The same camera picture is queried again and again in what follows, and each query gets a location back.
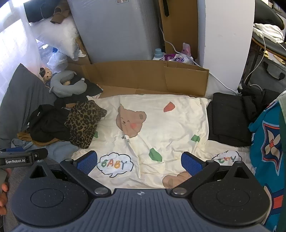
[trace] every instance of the human hand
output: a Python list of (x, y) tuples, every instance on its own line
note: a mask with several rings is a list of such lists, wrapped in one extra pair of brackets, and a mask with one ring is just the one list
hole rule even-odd
[[(11, 175), (12, 170), (10, 168), (4, 169), (7, 172), (7, 178)], [(7, 182), (4, 182), (1, 186), (2, 188), (2, 193), (0, 194), (0, 215), (6, 215), (7, 214), (7, 209), (6, 209), (6, 204), (7, 204), (7, 192), (9, 190), (9, 184)]]

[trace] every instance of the leopard print cloth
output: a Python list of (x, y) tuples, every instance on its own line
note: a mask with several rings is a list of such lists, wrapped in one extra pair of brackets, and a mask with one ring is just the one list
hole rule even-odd
[(71, 109), (65, 126), (70, 129), (70, 141), (80, 148), (88, 148), (97, 128), (97, 123), (107, 114), (94, 101), (77, 102)]

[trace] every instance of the chair backrest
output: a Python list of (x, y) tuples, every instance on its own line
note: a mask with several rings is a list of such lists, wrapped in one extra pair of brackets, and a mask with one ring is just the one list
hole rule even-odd
[(254, 23), (271, 24), (284, 29), (283, 20), (275, 10), (266, 5), (262, 0), (255, 0)]

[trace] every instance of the qr code sticker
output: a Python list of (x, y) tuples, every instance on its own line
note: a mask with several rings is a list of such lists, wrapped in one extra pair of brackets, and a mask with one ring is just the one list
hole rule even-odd
[(124, 2), (128, 2), (128, 0), (116, 0), (117, 4), (124, 3)]

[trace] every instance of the chair seat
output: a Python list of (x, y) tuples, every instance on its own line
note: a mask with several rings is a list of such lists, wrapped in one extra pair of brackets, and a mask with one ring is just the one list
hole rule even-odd
[[(258, 36), (255, 32), (252, 33), (252, 40), (258, 44), (261, 48), (264, 49), (264, 42), (263, 39)], [(283, 60), (286, 60), (286, 50), (284, 48), (286, 48), (286, 44), (285, 43), (281, 43), (281, 45), (284, 47), (282, 48), (281, 45), (279, 45), (278, 43), (274, 43), (271, 40), (267, 39), (266, 37), (264, 37), (265, 40), (265, 44), (266, 44), (266, 50), (271, 52), (272, 54), (280, 57)]]

